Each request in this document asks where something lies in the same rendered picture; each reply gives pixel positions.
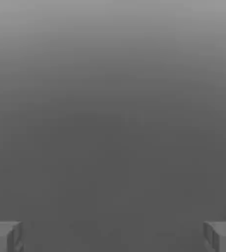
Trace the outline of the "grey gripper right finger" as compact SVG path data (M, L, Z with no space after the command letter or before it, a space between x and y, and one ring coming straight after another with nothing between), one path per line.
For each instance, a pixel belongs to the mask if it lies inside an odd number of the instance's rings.
M206 252L226 252L226 221L205 221L203 237Z

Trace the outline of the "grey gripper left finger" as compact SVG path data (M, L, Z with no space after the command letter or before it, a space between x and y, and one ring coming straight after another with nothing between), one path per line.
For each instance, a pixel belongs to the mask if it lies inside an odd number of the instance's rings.
M21 221L0 221L0 252L24 252Z

